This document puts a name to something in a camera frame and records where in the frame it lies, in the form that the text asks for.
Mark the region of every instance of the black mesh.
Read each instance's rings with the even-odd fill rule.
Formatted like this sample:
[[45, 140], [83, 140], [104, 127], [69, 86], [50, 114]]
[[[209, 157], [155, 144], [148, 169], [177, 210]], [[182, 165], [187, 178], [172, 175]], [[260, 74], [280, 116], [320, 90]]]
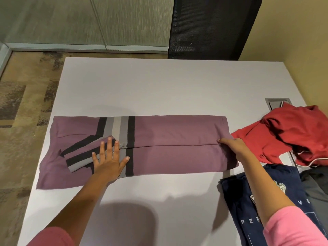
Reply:
[[174, 0], [169, 59], [238, 60], [262, 0]]

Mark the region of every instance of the hand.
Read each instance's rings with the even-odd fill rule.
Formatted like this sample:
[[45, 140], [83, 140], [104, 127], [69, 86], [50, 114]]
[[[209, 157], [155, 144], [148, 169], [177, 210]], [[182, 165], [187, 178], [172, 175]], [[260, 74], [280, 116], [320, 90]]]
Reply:
[[113, 154], [113, 147], [112, 147], [112, 138], [108, 137], [107, 141], [107, 149], [105, 154], [105, 144], [101, 142], [100, 144], [100, 162], [97, 159], [96, 153], [92, 152], [92, 160], [94, 165], [94, 174], [98, 175], [98, 178], [104, 180], [106, 184], [108, 182], [116, 180], [127, 162], [129, 161], [130, 157], [125, 157], [121, 162], [119, 162], [120, 155], [119, 155], [119, 142], [115, 141], [114, 145], [114, 154]]
[[241, 163], [245, 162], [245, 159], [252, 156], [255, 157], [251, 150], [246, 146], [242, 139], [227, 139], [222, 138], [217, 142], [227, 145], [236, 154], [237, 160]]

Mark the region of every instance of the person's right arm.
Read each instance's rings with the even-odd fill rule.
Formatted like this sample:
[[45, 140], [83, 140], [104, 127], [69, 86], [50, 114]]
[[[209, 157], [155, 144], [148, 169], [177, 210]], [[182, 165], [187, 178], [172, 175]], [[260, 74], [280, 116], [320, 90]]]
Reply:
[[280, 190], [241, 139], [220, 139], [244, 167], [269, 246], [328, 246], [328, 240]]

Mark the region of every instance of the pink shirt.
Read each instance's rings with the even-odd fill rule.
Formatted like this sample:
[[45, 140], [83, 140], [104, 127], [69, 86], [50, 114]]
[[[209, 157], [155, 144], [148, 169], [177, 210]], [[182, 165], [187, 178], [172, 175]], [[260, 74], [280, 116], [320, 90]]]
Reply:
[[[277, 211], [264, 231], [268, 246], [328, 246], [328, 240], [307, 215], [296, 206]], [[28, 246], [74, 246], [72, 238], [59, 227], [49, 227], [37, 234]]]

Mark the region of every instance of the person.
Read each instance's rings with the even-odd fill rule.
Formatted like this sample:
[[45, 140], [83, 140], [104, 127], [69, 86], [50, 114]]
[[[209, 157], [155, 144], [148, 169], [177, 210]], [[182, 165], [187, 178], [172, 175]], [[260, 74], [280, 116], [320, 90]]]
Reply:
[[[252, 190], [268, 246], [328, 246], [328, 240], [300, 208], [280, 190], [241, 139], [218, 140], [228, 145], [242, 163]], [[119, 142], [100, 145], [100, 161], [92, 153], [94, 174], [66, 207], [28, 246], [79, 245], [91, 213], [109, 182], [116, 180], [129, 157], [119, 162]]]

